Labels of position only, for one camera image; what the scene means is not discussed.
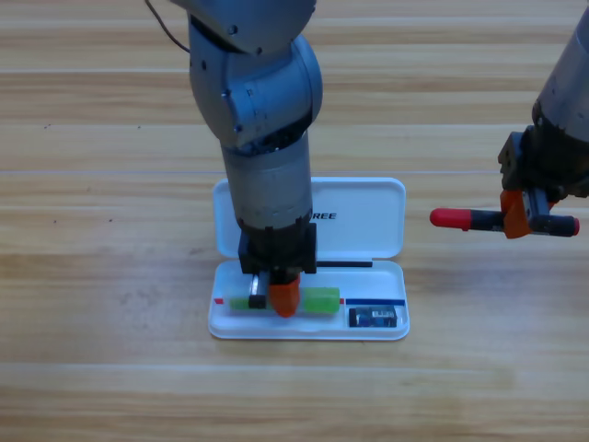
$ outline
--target green block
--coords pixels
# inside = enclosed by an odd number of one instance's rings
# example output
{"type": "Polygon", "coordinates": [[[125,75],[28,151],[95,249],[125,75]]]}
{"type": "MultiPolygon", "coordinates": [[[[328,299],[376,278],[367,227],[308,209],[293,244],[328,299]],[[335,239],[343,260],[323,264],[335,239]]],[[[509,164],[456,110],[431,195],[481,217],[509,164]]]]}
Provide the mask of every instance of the green block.
{"type": "Polygon", "coordinates": [[[309,287],[303,289],[303,309],[307,313],[333,315],[340,310],[340,289],[309,287]]]}
{"type": "Polygon", "coordinates": [[[229,299],[229,307],[232,310],[249,310],[249,299],[247,297],[232,297],[229,299]]]}

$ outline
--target cable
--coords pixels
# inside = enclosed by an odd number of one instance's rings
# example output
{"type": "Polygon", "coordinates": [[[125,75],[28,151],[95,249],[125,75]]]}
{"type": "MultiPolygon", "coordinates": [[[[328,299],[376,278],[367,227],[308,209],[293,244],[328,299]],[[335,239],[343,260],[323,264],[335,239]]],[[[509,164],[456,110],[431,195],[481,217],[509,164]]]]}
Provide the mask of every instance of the cable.
{"type": "Polygon", "coordinates": [[[181,48],[182,50],[186,51],[187,53],[191,53],[191,50],[190,49],[188,49],[186,46],[184,46],[182,43],[180,43],[176,39],[176,37],[174,37],[172,35],[172,33],[169,30],[167,30],[166,25],[164,24],[164,20],[162,20],[162,18],[159,16],[159,14],[157,13],[156,9],[154,8],[154,6],[151,4],[151,0],[145,0],[145,4],[147,5],[147,7],[151,11],[151,13],[156,18],[157,22],[159,23],[159,26],[161,26],[162,29],[164,30],[164,32],[166,32],[166,35],[169,37],[169,39],[172,40],[172,41],[174,41],[176,43],[176,45],[179,48],[181,48]]]}

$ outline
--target white case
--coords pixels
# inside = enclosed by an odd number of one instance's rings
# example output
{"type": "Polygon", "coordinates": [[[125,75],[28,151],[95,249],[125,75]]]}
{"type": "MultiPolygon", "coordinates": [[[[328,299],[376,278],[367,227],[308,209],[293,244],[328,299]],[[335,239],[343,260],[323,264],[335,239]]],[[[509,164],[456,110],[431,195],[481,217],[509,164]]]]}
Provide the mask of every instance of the white case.
{"type": "Polygon", "coordinates": [[[403,247],[406,192],[391,178],[312,179],[318,262],[363,262],[366,267],[319,267],[301,274],[304,287],[338,287],[344,304],[332,316],[297,313],[284,319],[271,310],[233,311],[223,299],[247,297],[237,248],[237,225],[227,180],[213,190],[217,249],[231,261],[216,270],[209,331],[224,339],[394,341],[407,335],[410,315],[403,271],[390,261],[403,247]],[[350,327],[353,305],[394,305],[397,327],[350,327]]]}

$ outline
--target table surface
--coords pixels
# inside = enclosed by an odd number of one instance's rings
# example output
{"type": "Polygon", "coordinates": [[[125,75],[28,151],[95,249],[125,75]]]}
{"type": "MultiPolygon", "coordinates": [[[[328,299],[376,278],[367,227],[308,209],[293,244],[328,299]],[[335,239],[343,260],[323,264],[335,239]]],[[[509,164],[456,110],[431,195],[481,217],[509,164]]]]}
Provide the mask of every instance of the table surface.
{"type": "Polygon", "coordinates": [[[207,330],[224,174],[185,52],[140,0],[0,0],[0,440],[589,440],[589,233],[428,219],[498,206],[497,154],[584,8],[319,1],[313,172],[407,187],[411,331],[284,343],[207,330]]]}

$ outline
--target orange object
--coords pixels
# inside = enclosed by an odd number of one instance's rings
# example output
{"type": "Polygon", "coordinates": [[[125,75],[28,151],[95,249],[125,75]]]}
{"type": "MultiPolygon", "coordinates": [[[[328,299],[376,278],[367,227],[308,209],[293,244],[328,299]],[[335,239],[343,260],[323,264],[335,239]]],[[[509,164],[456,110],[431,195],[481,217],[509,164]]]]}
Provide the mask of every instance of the orange object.
{"type": "MultiPolygon", "coordinates": [[[[532,233],[525,216],[524,193],[522,191],[503,191],[500,199],[501,211],[505,214],[503,219],[505,236],[514,239],[532,233]]],[[[549,209],[552,209],[553,206],[554,203],[549,203],[549,209]]]]}
{"type": "Polygon", "coordinates": [[[290,318],[296,313],[296,309],[301,300],[301,294],[299,291],[300,282],[301,276],[298,275],[290,284],[270,285],[270,303],[276,313],[283,318],[290,318]]]}

